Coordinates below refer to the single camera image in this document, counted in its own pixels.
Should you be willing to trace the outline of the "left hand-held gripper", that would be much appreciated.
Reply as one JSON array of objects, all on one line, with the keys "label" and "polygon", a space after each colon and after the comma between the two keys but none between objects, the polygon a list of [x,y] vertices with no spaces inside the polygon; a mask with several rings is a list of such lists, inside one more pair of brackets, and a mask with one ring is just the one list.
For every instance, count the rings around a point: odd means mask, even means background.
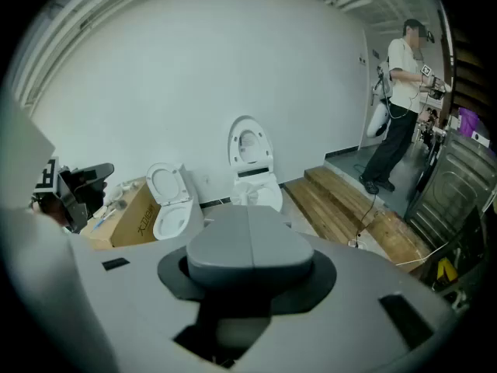
[{"label": "left hand-held gripper", "polygon": [[[114,172],[112,163],[78,169],[71,173],[52,156],[33,191],[33,210],[53,218],[71,233],[79,233],[104,204],[106,179]],[[63,175],[71,175],[73,191]]]}]

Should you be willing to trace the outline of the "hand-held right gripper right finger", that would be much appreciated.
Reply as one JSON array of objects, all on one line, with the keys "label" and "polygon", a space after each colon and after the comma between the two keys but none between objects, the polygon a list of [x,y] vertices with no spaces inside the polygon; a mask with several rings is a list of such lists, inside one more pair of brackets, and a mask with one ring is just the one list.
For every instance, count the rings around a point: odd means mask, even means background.
[{"label": "hand-held right gripper right finger", "polygon": [[334,288],[337,270],[271,207],[250,208],[252,290],[271,313],[306,313]]}]

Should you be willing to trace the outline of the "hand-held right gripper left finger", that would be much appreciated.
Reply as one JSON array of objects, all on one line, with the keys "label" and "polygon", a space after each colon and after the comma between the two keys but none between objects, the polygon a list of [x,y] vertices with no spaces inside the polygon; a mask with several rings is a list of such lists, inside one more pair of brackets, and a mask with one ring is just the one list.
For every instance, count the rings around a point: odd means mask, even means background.
[{"label": "hand-held right gripper left finger", "polygon": [[248,209],[232,206],[158,263],[158,278],[180,300],[203,300],[252,284]]}]

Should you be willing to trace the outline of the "white toilet with black strip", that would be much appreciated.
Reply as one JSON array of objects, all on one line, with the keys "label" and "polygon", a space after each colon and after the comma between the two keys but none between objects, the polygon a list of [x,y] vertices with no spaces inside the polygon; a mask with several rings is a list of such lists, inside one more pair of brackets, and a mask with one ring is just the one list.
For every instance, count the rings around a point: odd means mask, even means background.
[{"label": "white toilet with black strip", "polygon": [[273,146],[254,117],[242,115],[234,120],[228,133],[227,150],[234,178],[231,202],[267,206],[281,212],[283,195],[274,172]]}]

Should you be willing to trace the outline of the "plain white toilet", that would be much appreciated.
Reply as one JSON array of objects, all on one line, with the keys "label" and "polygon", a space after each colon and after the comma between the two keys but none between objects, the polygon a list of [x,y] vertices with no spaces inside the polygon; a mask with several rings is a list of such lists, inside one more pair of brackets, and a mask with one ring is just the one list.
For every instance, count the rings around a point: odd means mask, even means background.
[{"label": "plain white toilet", "polygon": [[160,205],[153,227],[157,240],[192,238],[203,230],[203,212],[196,187],[182,163],[156,163],[148,169],[146,180]]}]

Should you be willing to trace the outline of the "white blue tube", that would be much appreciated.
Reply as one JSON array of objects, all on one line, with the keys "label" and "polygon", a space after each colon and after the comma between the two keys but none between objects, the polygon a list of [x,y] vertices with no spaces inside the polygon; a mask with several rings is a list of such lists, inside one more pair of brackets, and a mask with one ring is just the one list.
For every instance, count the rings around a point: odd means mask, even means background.
[{"label": "white blue tube", "polygon": [[110,218],[115,212],[116,212],[116,208],[113,208],[109,212],[107,212],[105,215],[103,215],[99,219],[99,221],[94,225],[94,227],[92,228],[92,232],[95,231],[104,221],[106,221],[108,218]]}]

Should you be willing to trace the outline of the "large printed cardboard box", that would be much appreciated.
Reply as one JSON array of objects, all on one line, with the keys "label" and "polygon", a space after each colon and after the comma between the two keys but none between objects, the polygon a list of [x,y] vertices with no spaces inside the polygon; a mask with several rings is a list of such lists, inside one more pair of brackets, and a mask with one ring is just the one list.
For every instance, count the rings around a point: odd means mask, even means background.
[{"label": "large printed cardboard box", "polygon": [[104,205],[88,220],[80,235],[87,238],[93,249],[104,250],[123,246],[154,242],[153,226],[160,206],[156,203],[144,177],[135,179],[142,184],[129,196],[127,208],[118,211],[104,221],[95,231],[92,228],[99,219],[111,210],[109,196]]}]

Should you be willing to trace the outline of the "white rounded object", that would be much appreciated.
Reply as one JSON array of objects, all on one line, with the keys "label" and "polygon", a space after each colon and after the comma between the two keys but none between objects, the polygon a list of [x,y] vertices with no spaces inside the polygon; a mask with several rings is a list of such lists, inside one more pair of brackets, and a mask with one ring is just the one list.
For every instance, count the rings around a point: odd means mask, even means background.
[{"label": "white rounded object", "polygon": [[376,138],[381,136],[388,126],[390,120],[390,112],[388,109],[388,100],[381,99],[377,104],[372,117],[370,118],[370,123],[367,126],[366,136],[368,138]]}]

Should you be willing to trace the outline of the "small yellow object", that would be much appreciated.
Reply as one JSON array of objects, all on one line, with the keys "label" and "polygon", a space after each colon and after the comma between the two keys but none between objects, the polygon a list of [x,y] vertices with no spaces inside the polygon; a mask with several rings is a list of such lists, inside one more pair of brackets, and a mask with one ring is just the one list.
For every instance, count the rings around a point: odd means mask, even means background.
[{"label": "small yellow object", "polygon": [[442,258],[437,265],[436,281],[440,284],[450,284],[458,279],[454,265],[447,257]]}]

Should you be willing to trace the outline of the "purple object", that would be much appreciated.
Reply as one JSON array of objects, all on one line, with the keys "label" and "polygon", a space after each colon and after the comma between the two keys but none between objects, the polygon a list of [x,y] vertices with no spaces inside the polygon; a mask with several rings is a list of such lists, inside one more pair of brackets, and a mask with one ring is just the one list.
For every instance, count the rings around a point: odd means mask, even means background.
[{"label": "purple object", "polygon": [[459,132],[461,132],[462,135],[471,138],[479,123],[478,115],[471,110],[460,107],[459,116]]}]

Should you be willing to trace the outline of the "brown wooden staircase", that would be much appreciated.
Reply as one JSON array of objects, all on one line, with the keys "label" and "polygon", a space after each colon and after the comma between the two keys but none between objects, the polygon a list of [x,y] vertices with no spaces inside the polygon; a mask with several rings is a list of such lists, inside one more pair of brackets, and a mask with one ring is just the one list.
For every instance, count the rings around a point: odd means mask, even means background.
[{"label": "brown wooden staircase", "polygon": [[491,132],[497,132],[497,89],[491,85],[481,48],[464,29],[464,24],[451,13],[448,24],[454,51],[452,109],[465,108],[476,113]]}]

